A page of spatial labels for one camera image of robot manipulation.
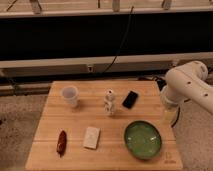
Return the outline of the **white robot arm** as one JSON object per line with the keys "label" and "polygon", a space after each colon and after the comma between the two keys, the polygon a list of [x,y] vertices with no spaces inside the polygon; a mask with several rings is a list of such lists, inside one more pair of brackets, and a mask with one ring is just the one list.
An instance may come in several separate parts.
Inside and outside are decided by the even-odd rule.
{"label": "white robot arm", "polygon": [[213,86],[207,84],[208,69],[201,61],[191,61],[170,69],[160,92],[164,106],[163,122],[172,125],[180,104],[190,99],[213,115]]}

